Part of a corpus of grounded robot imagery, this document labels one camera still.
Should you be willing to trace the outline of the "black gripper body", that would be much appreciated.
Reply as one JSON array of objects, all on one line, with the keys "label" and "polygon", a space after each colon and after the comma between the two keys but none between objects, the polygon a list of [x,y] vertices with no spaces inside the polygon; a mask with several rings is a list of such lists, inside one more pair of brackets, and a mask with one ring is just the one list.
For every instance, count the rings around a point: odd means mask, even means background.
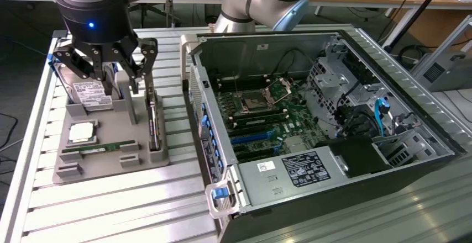
[{"label": "black gripper body", "polygon": [[67,29],[80,42],[106,44],[124,38],[137,38],[127,8],[129,0],[55,1]]}]

